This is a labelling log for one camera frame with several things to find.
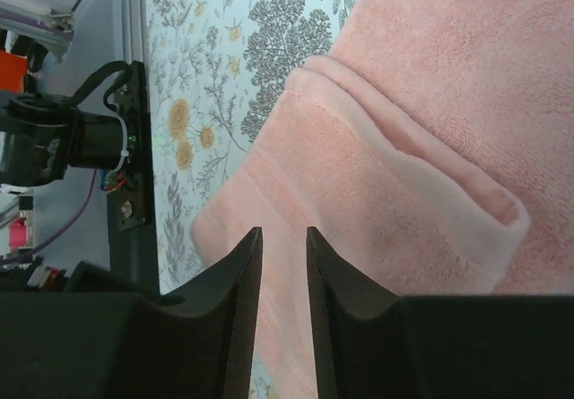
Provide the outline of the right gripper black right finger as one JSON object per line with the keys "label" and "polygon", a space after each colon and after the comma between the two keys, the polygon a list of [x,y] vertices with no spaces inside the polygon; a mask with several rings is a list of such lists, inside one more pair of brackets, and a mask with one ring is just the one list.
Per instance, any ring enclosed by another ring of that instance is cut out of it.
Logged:
{"label": "right gripper black right finger", "polygon": [[570,296],[398,296],[307,230],[322,398],[570,398]]}

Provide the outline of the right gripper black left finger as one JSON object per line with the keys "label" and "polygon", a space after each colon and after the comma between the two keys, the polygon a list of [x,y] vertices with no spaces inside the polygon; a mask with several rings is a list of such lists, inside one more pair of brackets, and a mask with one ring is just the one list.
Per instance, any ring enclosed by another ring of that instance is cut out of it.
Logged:
{"label": "right gripper black left finger", "polygon": [[56,291],[1,289],[4,398],[245,398],[263,233],[160,295],[80,263]]}

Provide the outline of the pink towel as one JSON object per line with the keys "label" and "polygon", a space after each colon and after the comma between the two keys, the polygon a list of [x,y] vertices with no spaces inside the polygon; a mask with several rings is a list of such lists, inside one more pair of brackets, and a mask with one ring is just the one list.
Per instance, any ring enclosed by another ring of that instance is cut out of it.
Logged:
{"label": "pink towel", "polygon": [[306,234],[396,294],[573,291],[573,0],[358,0],[193,221],[206,265],[263,231],[257,351],[317,381]]}

